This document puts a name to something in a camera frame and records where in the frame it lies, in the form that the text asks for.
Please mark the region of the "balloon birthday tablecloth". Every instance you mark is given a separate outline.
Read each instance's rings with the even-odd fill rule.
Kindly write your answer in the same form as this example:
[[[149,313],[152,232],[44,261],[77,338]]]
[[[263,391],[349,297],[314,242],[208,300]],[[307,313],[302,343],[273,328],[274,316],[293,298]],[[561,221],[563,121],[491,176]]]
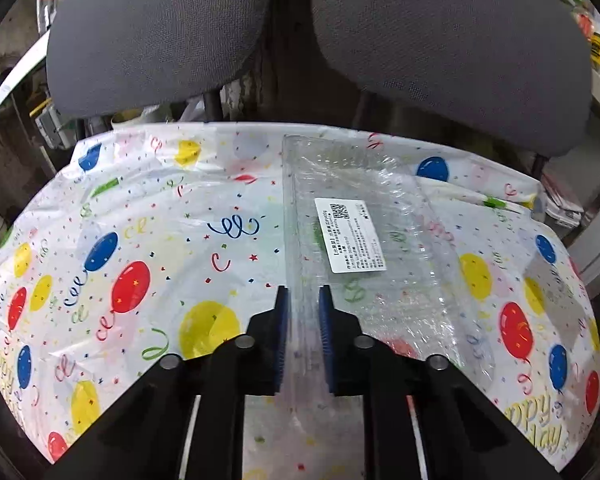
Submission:
[[[287,284],[283,140],[402,160],[452,237],[495,372],[483,393],[555,468],[600,409],[600,338],[538,181],[424,141],[308,125],[144,125],[81,142],[0,248],[0,391],[56,463],[158,359],[206,356]]]

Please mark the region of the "right grey office chair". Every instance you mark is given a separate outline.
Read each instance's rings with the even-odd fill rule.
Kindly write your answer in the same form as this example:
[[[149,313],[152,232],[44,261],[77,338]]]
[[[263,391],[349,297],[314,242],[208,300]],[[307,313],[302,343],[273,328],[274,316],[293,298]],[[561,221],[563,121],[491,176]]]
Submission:
[[[545,157],[584,137],[590,46],[559,0],[312,0],[318,46],[358,88]]]

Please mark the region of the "grey office chair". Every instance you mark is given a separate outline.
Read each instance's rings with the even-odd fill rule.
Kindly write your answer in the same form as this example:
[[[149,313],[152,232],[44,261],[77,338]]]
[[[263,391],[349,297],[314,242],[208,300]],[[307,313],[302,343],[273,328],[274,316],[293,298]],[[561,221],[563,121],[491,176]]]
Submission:
[[[545,157],[584,137],[590,46],[559,0],[312,0],[318,46],[358,88]]]
[[[249,65],[268,0],[61,0],[50,28],[50,96],[69,118],[184,101]]]

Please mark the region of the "left grey office chair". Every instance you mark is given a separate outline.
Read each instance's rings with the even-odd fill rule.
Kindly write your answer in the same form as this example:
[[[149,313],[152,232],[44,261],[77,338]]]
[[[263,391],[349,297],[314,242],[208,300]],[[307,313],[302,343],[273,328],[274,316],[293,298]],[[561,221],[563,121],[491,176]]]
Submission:
[[[249,65],[268,0],[61,0],[50,28],[50,96],[69,118],[184,101]]]

